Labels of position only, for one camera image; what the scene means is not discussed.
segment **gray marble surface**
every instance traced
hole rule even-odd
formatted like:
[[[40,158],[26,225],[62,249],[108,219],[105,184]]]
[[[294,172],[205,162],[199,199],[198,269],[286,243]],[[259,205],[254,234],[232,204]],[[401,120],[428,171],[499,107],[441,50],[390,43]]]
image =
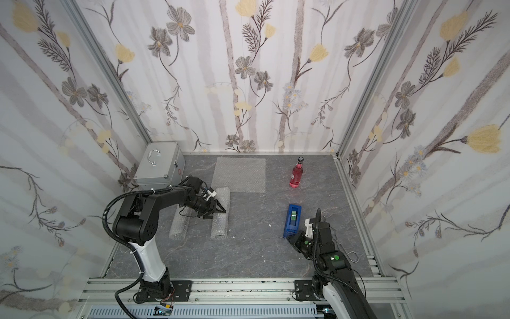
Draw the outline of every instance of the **gray marble surface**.
[[[192,174],[210,185],[218,157],[185,156],[184,175]],[[372,276],[332,156],[304,156],[304,174],[296,189],[289,186],[296,155],[250,157],[266,159],[266,192],[231,193],[226,239],[211,240],[211,219],[192,218],[186,239],[171,240],[168,234],[176,206],[161,211],[156,244],[171,278],[310,277],[312,262],[282,237],[289,204],[302,206],[302,229],[304,220],[314,217],[317,208],[321,208],[345,249],[360,256],[360,262],[352,264],[353,268],[364,277]],[[121,246],[106,278],[137,276],[133,256]]]

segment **wall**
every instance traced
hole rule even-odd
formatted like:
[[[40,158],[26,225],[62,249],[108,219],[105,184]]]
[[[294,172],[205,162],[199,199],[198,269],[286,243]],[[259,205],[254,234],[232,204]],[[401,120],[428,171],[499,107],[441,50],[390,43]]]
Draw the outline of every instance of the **wall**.
[[[59,1],[0,7],[0,316],[67,318],[145,145]]]
[[[335,152],[400,3],[78,0],[153,140],[232,153]]]
[[[509,16],[418,2],[341,159],[416,318],[510,310]]]

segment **red bottle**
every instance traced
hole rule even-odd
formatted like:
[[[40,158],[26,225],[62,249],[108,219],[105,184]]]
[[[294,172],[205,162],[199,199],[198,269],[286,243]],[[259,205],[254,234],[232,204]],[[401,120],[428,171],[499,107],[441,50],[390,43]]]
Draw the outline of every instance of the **red bottle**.
[[[299,186],[301,176],[303,175],[303,161],[304,158],[298,157],[296,167],[292,170],[292,176],[290,178],[290,187],[296,188]]]

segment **metal case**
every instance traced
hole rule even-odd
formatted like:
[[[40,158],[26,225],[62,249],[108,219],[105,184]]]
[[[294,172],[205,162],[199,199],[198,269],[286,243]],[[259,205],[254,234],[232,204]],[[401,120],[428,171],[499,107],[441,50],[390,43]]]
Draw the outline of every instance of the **metal case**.
[[[135,182],[143,190],[177,185],[181,182],[185,163],[177,142],[149,143],[136,171]]]

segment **bubble wrap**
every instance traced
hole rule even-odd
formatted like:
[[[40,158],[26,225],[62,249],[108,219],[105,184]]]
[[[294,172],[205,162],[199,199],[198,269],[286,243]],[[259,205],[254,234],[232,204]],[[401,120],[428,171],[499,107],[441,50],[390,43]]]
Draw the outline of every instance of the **bubble wrap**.
[[[230,212],[230,189],[228,187],[216,189],[216,197],[220,204],[225,208],[226,213],[214,213],[213,225],[211,228],[212,239],[224,239],[228,229],[228,214]]]
[[[170,233],[168,235],[168,237],[170,237],[170,239],[184,239],[184,238],[186,238],[186,233],[188,232],[188,225],[189,225],[191,217],[181,216],[181,214],[186,215],[186,216],[195,216],[196,215],[196,212],[189,207],[186,207],[181,212],[181,214],[179,214],[181,209],[182,209],[182,207],[177,206],[177,209],[175,210],[175,215],[173,216],[172,226],[170,227]]]
[[[219,157],[211,187],[228,187],[231,192],[265,193],[266,159]]]

